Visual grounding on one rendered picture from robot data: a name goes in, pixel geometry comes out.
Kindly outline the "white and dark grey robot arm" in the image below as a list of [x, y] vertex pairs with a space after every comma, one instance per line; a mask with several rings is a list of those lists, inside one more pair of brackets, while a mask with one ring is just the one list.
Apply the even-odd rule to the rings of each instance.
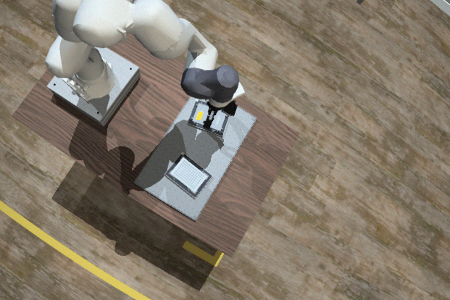
[[46, 66], [85, 101], [106, 96], [114, 86], [112, 65], [95, 47], [123, 43], [129, 33], [162, 60], [188, 50], [181, 88], [196, 99], [209, 99], [205, 101], [214, 107], [225, 107], [221, 112], [228, 116], [235, 115], [234, 99], [244, 95], [238, 73], [230, 65], [215, 69], [216, 48], [162, 0], [53, 0], [52, 10], [59, 36], [49, 49]]

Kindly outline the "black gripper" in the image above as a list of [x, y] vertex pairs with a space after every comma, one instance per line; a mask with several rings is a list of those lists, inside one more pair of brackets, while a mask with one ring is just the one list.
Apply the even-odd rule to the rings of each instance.
[[224, 109], [225, 107], [214, 107], [212, 106], [209, 102], [207, 102], [208, 106], [209, 106], [209, 110], [208, 110], [208, 116], [207, 116], [207, 120], [206, 122], [203, 121], [204, 124], [204, 128], [210, 129], [210, 126], [212, 124], [212, 121], [214, 120], [214, 116], [217, 114], [217, 111]]

